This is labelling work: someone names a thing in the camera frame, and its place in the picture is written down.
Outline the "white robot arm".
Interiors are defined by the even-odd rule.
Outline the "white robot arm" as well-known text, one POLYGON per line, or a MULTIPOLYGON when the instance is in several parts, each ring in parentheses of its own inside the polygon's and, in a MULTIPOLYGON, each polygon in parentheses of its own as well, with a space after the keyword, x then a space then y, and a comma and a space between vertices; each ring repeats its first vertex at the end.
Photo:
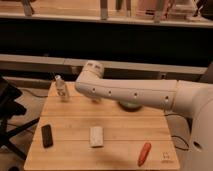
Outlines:
POLYGON ((104 67, 87 61, 75 89, 89 98, 107 98, 192 117, 183 171, 213 171, 213 84, 183 80, 104 79, 104 67))

